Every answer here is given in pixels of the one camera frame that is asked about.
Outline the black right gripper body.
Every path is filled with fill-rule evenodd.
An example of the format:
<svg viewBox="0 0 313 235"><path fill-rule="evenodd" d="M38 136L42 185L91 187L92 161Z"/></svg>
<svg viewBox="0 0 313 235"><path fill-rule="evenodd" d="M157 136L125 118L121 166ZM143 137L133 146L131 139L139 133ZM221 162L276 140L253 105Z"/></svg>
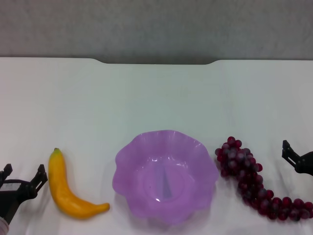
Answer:
<svg viewBox="0 0 313 235"><path fill-rule="evenodd" d="M313 152L311 151L298 157L294 169L299 174L309 174L313 176Z"/></svg>

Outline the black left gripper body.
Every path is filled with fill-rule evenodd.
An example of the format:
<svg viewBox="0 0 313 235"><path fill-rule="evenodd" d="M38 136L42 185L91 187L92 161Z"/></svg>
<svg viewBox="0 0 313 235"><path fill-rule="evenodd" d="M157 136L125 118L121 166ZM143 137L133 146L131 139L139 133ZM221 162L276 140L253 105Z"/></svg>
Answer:
<svg viewBox="0 0 313 235"><path fill-rule="evenodd" d="M29 182L9 180L0 188L0 217L10 224L19 206L34 194Z"/></svg>

